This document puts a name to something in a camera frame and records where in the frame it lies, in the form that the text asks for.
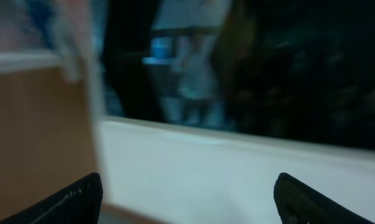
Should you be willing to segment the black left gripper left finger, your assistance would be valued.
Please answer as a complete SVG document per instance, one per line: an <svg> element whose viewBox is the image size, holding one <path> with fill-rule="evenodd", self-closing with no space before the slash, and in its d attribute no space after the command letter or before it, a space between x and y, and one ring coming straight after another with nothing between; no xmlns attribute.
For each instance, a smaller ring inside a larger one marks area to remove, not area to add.
<svg viewBox="0 0 375 224"><path fill-rule="evenodd" d="M97 224L102 198L100 174L92 172L0 224Z"/></svg>

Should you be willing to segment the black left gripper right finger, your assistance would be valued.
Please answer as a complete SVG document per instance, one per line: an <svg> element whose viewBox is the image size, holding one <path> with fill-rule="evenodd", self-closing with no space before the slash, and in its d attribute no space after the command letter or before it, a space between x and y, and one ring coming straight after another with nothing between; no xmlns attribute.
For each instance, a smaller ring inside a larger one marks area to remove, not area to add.
<svg viewBox="0 0 375 224"><path fill-rule="evenodd" d="M283 224L374 224L285 172L275 182L273 198Z"/></svg>

